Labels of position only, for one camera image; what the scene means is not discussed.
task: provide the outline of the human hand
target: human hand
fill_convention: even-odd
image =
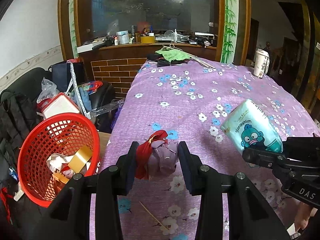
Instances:
[[[317,209],[312,208],[308,204],[300,202],[298,205],[298,211],[296,217],[294,218],[294,227],[296,232],[301,228],[304,230],[309,222],[309,218],[314,216],[317,212]]]

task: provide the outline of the green cloth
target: green cloth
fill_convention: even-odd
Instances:
[[[165,60],[171,61],[173,60],[185,60],[190,59],[190,56],[185,53],[184,51],[177,50],[177,49],[170,49],[170,50],[158,50],[156,53],[161,54]]]

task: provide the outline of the tape measure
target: tape measure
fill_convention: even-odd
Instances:
[[[75,96],[76,96],[76,101],[77,101],[77,105],[79,107],[79,110],[81,112],[81,114],[83,114],[86,118],[88,119],[91,119],[91,116],[90,116],[90,112],[88,113],[85,108],[84,108],[84,104],[82,102],[82,99],[81,99],[81,96],[80,96],[80,92],[79,92],[79,89],[78,89],[78,85],[77,85],[77,81],[76,81],[76,74],[75,74],[75,70],[73,68],[73,63],[69,60],[67,60],[67,63],[70,63],[70,72],[71,72],[71,80],[70,80],[70,83],[68,85],[68,89],[67,91],[65,92],[65,94],[67,95],[70,88],[72,87],[73,85],[73,88],[74,88],[74,91],[75,91]]]

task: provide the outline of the wooden stick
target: wooden stick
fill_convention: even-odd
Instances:
[[[166,228],[158,219],[156,219],[156,217],[155,217],[153,214],[150,213],[150,211],[144,206],[144,204],[142,204],[140,201],[139,201],[139,203],[143,206],[143,208],[144,208],[161,226],[163,226],[165,229],[168,230],[168,228]]]

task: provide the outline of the white cup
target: white cup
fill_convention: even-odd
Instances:
[[[268,52],[262,49],[257,49],[256,54],[257,56],[256,63],[254,65],[253,75],[255,75],[258,78],[262,78],[263,73],[267,73],[269,68],[269,54]]]

